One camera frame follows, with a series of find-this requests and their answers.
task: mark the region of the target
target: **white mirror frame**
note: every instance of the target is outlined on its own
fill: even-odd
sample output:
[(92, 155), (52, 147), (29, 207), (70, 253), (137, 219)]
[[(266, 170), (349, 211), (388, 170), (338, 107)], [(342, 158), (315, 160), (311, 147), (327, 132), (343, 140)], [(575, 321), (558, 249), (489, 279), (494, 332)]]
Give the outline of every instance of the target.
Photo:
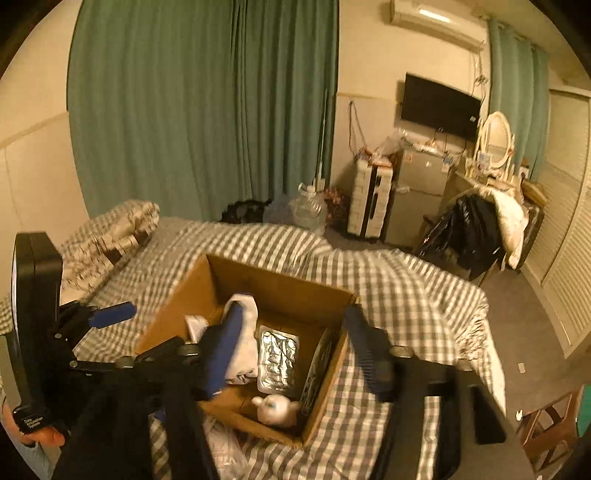
[(503, 155), (503, 158), (501, 159), (501, 161), (496, 162), (496, 163), (491, 163), (489, 165), (489, 168), (501, 168), (503, 165), (505, 165), (505, 163), (510, 160), (510, 158), (512, 157), (512, 152), (513, 152), (513, 148), (514, 148), (514, 142), (515, 142), (515, 136), (511, 134), (511, 127), (509, 126), (509, 122), (507, 121), (507, 117), (502, 113), (502, 112), (492, 112), (488, 118), (486, 119), (486, 121), (482, 124), (482, 126), (480, 127), (480, 130), (478, 132), (478, 140), (476, 140), (476, 148), (475, 148), (475, 153), (474, 153), (474, 159), (476, 159), (478, 157), (478, 152), (479, 151), (484, 151), (484, 147), (488, 146), (488, 136), (489, 136), (489, 131), (490, 131), (490, 127), (493, 123), (493, 121), (500, 121), (503, 129), (505, 130), (506, 133), (506, 139), (507, 139), (507, 148), (505, 149), (505, 155)]

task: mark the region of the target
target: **bed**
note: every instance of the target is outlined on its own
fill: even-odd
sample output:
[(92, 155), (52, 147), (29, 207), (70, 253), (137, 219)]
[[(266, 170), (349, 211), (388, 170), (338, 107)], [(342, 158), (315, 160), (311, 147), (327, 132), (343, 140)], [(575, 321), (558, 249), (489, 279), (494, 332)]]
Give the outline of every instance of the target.
[[(67, 263), (81, 242), (102, 235), (138, 208), (130, 200), (83, 225), (60, 252)], [(398, 250), (343, 251), (319, 236), (287, 225), (194, 222), (160, 218), (149, 243), (93, 293), (90, 303), (106, 307), (132, 301), (130, 321), (91, 330), (78, 344), (79, 359), (114, 361), (133, 353), (135, 342), (196, 258), (211, 252), (257, 267), (354, 291), (370, 322), (392, 343), (411, 346), (421, 358), (450, 364), (468, 358), (505, 408), (504, 375), (487, 321), (484, 292)], [(11, 327), (9, 301), (0, 304), (0, 333)], [(317, 437), (305, 450), (250, 439), (245, 445), (252, 479), (366, 478), (375, 461), (387, 406), (368, 392), (351, 349), (329, 394)], [(439, 403), (426, 399), (418, 478), (432, 477)], [(156, 479), (171, 478), (165, 432), (151, 419)]]

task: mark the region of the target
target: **teal curtain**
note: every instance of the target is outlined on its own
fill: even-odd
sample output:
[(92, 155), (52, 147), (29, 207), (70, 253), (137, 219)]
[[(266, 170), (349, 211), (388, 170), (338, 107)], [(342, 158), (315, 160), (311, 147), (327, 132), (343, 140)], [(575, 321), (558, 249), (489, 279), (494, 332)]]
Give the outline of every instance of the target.
[(337, 0), (84, 0), (67, 106), (89, 213), (218, 220), (330, 174)]
[(496, 19), (488, 22), (491, 42), (491, 112), (501, 111), (515, 134), (513, 163), (524, 158), (535, 180), (544, 162), (548, 128), (548, 55)]

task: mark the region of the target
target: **oval mirror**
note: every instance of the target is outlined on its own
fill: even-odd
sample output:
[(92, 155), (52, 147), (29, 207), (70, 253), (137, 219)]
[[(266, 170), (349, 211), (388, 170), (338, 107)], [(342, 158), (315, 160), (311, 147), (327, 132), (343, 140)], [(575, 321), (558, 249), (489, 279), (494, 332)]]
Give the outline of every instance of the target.
[(511, 127), (502, 112), (491, 113), (482, 125), (478, 149), (489, 155), (491, 169), (501, 168), (509, 158)]

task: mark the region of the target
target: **human hand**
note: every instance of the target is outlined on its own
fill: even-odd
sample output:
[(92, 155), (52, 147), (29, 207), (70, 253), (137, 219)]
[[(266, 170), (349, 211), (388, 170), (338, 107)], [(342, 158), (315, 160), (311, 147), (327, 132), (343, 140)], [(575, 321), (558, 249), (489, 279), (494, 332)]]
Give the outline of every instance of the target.
[(35, 442), (39, 442), (42, 445), (46, 446), (61, 447), (66, 442), (64, 436), (60, 432), (58, 432), (54, 427), (44, 427), (33, 433), (29, 433), (26, 435), (22, 434), (21, 431), (18, 429), (17, 424), (14, 422), (14, 419), (12, 418), (12, 411), (6, 401), (2, 406), (2, 415), (4, 416), (4, 420), (6, 421), (6, 428), (8, 433), (13, 438), (18, 439), (19, 442), (21, 442), (24, 445), (32, 445)]

